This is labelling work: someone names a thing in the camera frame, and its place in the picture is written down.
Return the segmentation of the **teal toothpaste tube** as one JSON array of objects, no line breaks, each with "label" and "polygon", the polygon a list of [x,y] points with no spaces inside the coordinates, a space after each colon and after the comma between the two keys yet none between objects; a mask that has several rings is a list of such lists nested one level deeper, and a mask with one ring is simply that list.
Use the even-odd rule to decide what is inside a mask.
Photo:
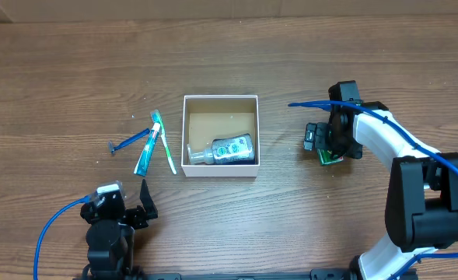
[{"label": "teal toothpaste tube", "polygon": [[159,137],[161,125],[158,122],[155,122],[152,126],[151,131],[149,132],[148,140],[142,150],[138,162],[135,166],[134,174],[145,177],[149,168],[149,162],[154,152],[154,148]]}]

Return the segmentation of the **blue disposable razor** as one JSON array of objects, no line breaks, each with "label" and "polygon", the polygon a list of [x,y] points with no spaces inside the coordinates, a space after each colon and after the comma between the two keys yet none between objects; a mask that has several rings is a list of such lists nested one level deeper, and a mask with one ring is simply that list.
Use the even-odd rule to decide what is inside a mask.
[{"label": "blue disposable razor", "polygon": [[131,136],[130,138],[127,138],[125,140],[123,140],[120,144],[118,145],[114,145],[112,141],[109,141],[107,143],[107,148],[109,149],[110,153],[112,155],[115,154],[115,152],[117,150],[120,150],[130,144],[132,144],[133,142],[136,142],[137,140],[139,140],[140,138],[143,138],[144,136],[148,135],[150,132],[150,129],[149,128],[146,128],[145,130],[137,133],[136,135],[133,135]]}]

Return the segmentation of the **green white toothbrush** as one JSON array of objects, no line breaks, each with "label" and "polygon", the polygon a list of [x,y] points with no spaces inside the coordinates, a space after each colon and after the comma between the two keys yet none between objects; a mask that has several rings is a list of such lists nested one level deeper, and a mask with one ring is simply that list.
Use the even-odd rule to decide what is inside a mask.
[{"label": "green white toothbrush", "polygon": [[154,111],[151,112],[151,117],[152,117],[152,120],[155,123],[159,123],[159,125],[160,125],[160,138],[162,140],[162,144],[163,144],[163,147],[164,147],[165,152],[166,152],[166,158],[167,158],[168,164],[170,166],[170,169],[171,169],[172,173],[174,175],[177,175],[177,169],[175,167],[175,164],[174,164],[174,161],[173,161],[173,157],[171,156],[170,148],[169,148],[168,143],[167,143],[166,129],[165,129],[165,126],[164,126],[164,123],[163,123],[163,119],[162,119],[161,113],[159,112],[159,110],[154,110]]}]

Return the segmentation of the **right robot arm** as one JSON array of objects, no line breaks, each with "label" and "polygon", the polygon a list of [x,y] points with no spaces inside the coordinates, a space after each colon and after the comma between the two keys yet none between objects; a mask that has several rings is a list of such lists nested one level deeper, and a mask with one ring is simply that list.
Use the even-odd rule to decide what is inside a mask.
[{"label": "right robot arm", "polygon": [[442,153],[401,126],[387,106],[361,99],[355,81],[328,89],[328,100],[302,107],[329,112],[326,123],[306,126],[304,148],[332,160],[361,159],[369,149],[390,171],[386,234],[348,268],[316,268],[312,279],[416,279],[424,259],[458,259],[458,152]]}]

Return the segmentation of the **white cardboard box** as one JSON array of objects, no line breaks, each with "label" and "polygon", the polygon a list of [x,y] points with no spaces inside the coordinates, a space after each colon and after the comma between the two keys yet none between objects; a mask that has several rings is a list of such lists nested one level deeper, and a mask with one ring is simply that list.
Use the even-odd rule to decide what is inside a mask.
[{"label": "white cardboard box", "polygon": [[[218,139],[248,134],[254,160],[207,164],[203,152]],[[260,118],[256,95],[186,95],[181,167],[186,177],[256,177],[260,169]]]}]

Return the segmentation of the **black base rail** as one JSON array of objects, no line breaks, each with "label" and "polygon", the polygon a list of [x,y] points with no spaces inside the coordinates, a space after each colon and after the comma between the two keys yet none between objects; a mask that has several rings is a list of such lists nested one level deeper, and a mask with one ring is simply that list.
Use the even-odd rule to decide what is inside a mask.
[{"label": "black base rail", "polygon": [[181,275],[178,273],[145,275],[147,280],[347,280],[356,279],[348,269],[315,268],[310,272],[256,274]]}]

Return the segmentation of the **clear bottle dark liquid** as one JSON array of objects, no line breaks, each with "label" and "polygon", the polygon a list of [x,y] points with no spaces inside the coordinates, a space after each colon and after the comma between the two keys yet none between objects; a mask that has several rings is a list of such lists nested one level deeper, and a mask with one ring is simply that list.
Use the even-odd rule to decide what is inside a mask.
[{"label": "clear bottle dark liquid", "polygon": [[195,152],[187,144],[187,154],[190,164],[207,165],[246,165],[255,164],[256,155],[250,134],[238,135],[231,138],[219,138],[202,152]]}]

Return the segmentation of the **green white small packet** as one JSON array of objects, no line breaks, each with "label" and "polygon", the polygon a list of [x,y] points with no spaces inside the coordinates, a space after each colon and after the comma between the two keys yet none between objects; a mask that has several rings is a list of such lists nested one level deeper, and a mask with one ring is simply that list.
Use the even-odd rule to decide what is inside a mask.
[{"label": "green white small packet", "polygon": [[344,160],[343,157],[335,157],[331,151],[323,149],[318,149],[317,155],[322,166],[329,166],[336,163],[341,163]]}]

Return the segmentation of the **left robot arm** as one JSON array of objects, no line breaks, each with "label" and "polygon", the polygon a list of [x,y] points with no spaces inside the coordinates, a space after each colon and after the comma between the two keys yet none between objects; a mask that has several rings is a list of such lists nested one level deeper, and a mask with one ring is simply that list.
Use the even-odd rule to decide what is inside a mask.
[{"label": "left robot arm", "polygon": [[81,207],[81,217],[90,224],[86,233],[89,264],[83,279],[145,279],[144,271],[133,265],[135,231],[158,218],[158,210],[145,180],[140,187],[141,204],[127,208],[120,181],[99,186]]}]

